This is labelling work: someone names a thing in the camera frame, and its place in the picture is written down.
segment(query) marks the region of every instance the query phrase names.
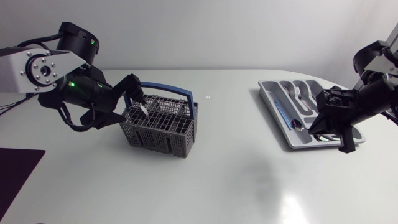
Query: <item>blue basket handle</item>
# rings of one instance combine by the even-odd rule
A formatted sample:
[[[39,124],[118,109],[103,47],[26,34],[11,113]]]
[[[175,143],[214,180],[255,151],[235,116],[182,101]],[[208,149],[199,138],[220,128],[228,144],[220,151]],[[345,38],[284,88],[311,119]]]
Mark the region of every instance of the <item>blue basket handle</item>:
[[[171,93],[176,93],[176,94],[179,94],[182,96],[186,96],[188,99],[190,119],[192,119],[192,120],[195,119],[195,109],[194,109],[195,107],[193,105],[193,96],[192,96],[191,91],[184,90],[182,88],[175,87],[175,86],[170,86],[170,85],[165,85],[165,84],[160,84],[160,83],[151,83],[151,82],[141,82],[141,87],[154,88],[154,89],[169,91]],[[131,106],[131,100],[127,97],[126,94],[124,94],[124,102],[126,103],[126,107]]]

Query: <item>purple mat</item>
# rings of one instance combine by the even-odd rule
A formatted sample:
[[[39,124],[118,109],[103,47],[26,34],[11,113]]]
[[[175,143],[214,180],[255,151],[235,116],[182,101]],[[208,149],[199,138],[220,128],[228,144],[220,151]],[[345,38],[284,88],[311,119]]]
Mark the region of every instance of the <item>purple mat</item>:
[[[0,148],[0,221],[44,153]]]

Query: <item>plastic grid basket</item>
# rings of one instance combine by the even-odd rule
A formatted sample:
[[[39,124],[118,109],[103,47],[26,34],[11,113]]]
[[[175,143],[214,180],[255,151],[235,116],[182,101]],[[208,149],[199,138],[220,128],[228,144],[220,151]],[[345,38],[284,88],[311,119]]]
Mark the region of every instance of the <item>plastic grid basket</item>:
[[[129,144],[157,152],[187,157],[195,142],[198,103],[194,103],[195,119],[190,118],[186,100],[144,95],[148,116],[140,103],[126,108],[126,120],[120,126]]]

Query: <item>white tabletop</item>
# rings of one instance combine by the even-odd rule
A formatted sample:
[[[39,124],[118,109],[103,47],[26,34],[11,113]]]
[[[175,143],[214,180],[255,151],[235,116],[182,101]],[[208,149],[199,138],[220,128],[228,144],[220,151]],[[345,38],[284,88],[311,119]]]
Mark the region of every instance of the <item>white tabletop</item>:
[[[0,117],[0,147],[46,154],[1,223],[396,223],[396,126],[358,124],[367,141],[291,150],[258,80],[313,78],[275,70],[106,71],[191,90],[197,138],[186,159],[132,147],[120,126],[76,133],[30,100]],[[332,83],[314,78],[326,87]],[[159,90],[146,93],[181,98]],[[21,95],[1,94],[0,103]],[[120,100],[117,113],[124,109]],[[85,111],[74,107],[72,119]]]

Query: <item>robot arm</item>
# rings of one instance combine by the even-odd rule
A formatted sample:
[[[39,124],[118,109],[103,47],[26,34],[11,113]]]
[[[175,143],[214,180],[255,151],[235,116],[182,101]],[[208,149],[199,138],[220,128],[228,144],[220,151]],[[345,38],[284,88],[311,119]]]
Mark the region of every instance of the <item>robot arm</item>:
[[[56,50],[42,42],[60,39]],[[28,48],[30,44],[43,46]],[[59,33],[50,37],[28,40],[17,47],[0,49],[0,91],[38,93],[42,106],[58,110],[64,122],[75,131],[102,128],[124,121],[113,113],[123,94],[145,104],[140,80],[128,75],[116,86],[106,82],[101,70],[92,66],[100,45],[88,31],[63,22]],[[74,125],[65,104],[88,108]]]
[[[341,152],[355,151],[352,127],[377,114],[398,124],[398,25],[387,42],[377,41],[354,56],[361,77],[352,90],[334,86],[317,96],[320,114],[309,134],[340,136]]]

